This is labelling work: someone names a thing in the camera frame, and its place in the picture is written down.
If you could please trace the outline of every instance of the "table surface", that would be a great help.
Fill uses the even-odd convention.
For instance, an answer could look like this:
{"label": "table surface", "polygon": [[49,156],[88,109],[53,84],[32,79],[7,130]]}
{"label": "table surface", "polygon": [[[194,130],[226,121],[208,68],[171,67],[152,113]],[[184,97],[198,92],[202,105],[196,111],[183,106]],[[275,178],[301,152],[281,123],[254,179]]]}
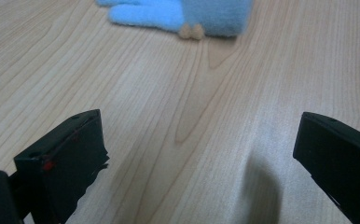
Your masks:
{"label": "table surface", "polygon": [[292,151],[304,111],[360,131],[360,0],[255,1],[202,41],[106,13],[0,0],[0,170],[100,108],[109,167],[67,223],[350,223]]}

